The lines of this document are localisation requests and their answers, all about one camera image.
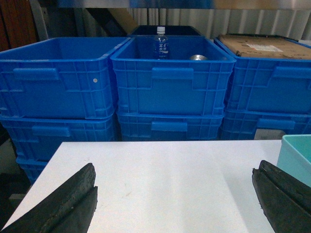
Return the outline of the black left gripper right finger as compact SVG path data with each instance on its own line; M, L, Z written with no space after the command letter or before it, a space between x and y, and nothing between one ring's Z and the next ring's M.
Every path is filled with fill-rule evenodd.
M266 160L252 170L260 206L276 233L311 231L311 188Z

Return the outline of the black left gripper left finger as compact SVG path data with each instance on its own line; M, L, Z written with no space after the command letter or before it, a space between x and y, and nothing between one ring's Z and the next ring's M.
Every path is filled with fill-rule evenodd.
M86 164L2 233L86 233L98 202L96 172Z

